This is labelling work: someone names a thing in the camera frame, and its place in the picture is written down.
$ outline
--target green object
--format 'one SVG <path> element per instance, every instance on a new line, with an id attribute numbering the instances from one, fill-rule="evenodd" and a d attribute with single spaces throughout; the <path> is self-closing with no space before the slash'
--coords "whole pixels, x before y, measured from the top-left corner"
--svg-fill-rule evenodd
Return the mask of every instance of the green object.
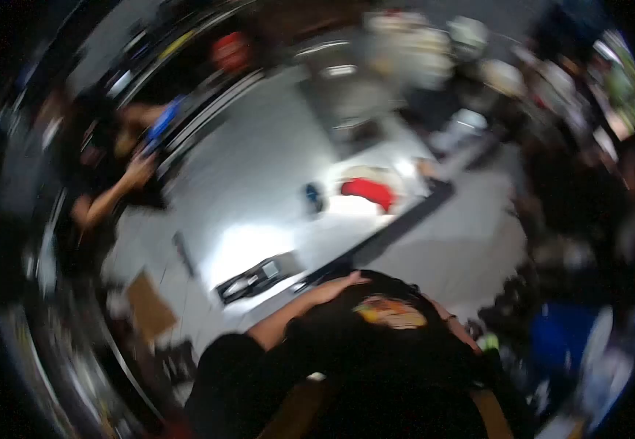
<path id="1" fill-rule="evenodd" d="M 490 349 L 498 349 L 500 346 L 496 334 L 486 334 L 478 340 L 477 344 L 484 352 Z"/>

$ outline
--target blue object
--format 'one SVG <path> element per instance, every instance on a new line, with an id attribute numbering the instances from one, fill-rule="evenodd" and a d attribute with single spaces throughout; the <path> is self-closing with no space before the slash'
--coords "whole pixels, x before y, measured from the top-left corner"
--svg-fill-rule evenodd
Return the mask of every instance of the blue object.
<path id="1" fill-rule="evenodd" d="M 547 303 L 530 328 L 532 359 L 551 373 L 576 374 L 601 355 L 612 330 L 612 309 Z"/>
<path id="2" fill-rule="evenodd" d="M 179 113 L 181 102 L 185 96 L 177 96 L 173 101 L 169 103 L 169 106 L 164 110 L 161 116 L 155 121 L 154 125 L 147 132 L 147 146 L 142 151 L 143 157 L 148 157 L 154 153 L 159 147 L 159 137 L 172 123 L 172 120 Z"/>
<path id="3" fill-rule="evenodd" d="M 311 204 L 315 213 L 322 211 L 324 203 L 320 191 L 313 183 L 305 185 L 305 197 L 308 198 L 308 202 Z"/>

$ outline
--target cardboard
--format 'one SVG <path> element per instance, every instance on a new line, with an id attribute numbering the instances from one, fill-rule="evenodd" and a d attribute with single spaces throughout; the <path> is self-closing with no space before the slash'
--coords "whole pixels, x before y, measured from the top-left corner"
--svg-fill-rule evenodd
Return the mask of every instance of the cardboard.
<path id="1" fill-rule="evenodd" d="M 176 325 L 178 318 L 159 295 L 145 270 L 140 271 L 127 287 L 127 298 L 135 325 L 148 343 Z"/>

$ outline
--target black device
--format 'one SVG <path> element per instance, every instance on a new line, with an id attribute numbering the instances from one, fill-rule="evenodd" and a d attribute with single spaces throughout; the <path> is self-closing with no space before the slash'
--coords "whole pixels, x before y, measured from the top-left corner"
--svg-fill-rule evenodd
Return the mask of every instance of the black device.
<path id="1" fill-rule="evenodd" d="M 278 257 L 262 260 L 259 264 L 234 276 L 216 287 L 220 299 L 227 305 L 242 297 L 252 297 L 260 294 L 280 280 L 287 277 L 282 271 Z"/>

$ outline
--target graphic print on shirt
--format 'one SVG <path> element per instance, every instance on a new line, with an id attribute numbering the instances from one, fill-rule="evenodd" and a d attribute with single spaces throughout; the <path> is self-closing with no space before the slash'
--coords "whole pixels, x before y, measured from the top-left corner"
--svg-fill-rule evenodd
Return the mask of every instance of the graphic print on shirt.
<path id="1" fill-rule="evenodd" d="M 358 312 L 368 323 L 384 324 L 392 329 L 417 329 L 427 324 L 427 319 L 409 303 L 381 294 L 366 297 L 352 311 Z"/>

